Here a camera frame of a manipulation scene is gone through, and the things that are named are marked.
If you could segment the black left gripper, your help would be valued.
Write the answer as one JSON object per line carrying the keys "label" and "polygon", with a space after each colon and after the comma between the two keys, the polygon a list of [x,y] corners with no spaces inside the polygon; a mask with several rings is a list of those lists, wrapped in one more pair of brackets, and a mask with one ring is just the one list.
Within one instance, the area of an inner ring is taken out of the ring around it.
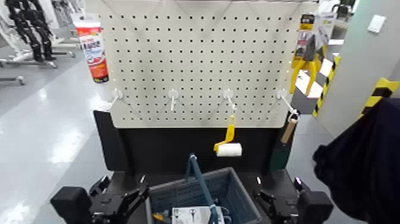
{"label": "black left gripper", "polygon": [[90,207],[91,223],[125,223],[126,216],[131,216],[149,196],[149,183],[146,175],[141,177],[136,190],[125,194],[105,192],[109,184],[110,178],[105,175],[96,181],[89,190],[92,202]]}

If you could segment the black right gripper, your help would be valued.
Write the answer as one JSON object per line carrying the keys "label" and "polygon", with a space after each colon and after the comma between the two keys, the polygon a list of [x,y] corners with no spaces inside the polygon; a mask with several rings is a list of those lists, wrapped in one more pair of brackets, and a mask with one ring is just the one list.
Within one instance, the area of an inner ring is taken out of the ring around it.
{"label": "black right gripper", "polygon": [[294,194],[275,194],[267,192],[259,176],[256,177],[257,186],[253,190],[253,196],[264,213],[271,218],[273,224],[297,224],[298,209],[296,207],[298,199],[309,200],[310,188],[299,177],[295,177],[293,185],[296,189]]}

